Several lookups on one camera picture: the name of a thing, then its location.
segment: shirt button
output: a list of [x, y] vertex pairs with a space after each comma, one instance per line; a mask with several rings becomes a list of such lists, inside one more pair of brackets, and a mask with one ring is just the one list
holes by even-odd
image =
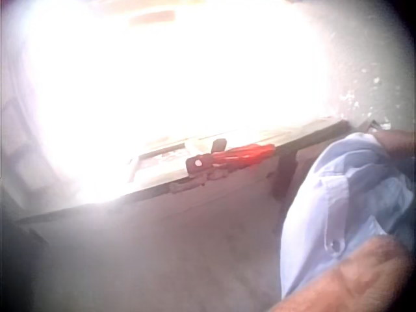
[[340, 245], [339, 245], [339, 241], [338, 241], [338, 240], [333, 240], [333, 241], [331, 242], [331, 249], [332, 249], [334, 252], [339, 252], [339, 250], [340, 250]]

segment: light blue shirt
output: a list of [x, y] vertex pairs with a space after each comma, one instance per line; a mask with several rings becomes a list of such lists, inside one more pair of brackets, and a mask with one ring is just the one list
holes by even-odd
[[320, 155], [283, 225], [281, 294], [285, 298], [376, 235], [414, 246], [413, 191], [378, 141], [354, 133]]

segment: bright light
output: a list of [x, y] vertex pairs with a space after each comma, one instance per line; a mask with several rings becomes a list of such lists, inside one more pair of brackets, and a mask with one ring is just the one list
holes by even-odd
[[75, 0], [45, 0], [33, 12], [38, 118], [66, 175], [102, 184], [166, 135], [296, 125], [321, 113], [325, 56], [293, 6], [209, 1], [176, 17], [128, 27]]

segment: person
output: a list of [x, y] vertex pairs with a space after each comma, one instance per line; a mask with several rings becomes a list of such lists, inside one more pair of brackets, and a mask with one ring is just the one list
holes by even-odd
[[413, 268], [414, 156], [404, 131], [354, 133], [318, 156], [283, 223], [272, 311], [378, 311], [395, 298]]

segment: red clasp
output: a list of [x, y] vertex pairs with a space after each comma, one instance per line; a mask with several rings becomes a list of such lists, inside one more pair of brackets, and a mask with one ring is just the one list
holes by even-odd
[[259, 145], [249, 144], [228, 151], [220, 151], [212, 154], [197, 155], [187, 159], [186, 166], [189, 174], [197, 174], [210, 169], [215, 165], [230, 164], [235, 168], [245, 167], [274, 155], [276, 148], [273, 144]]

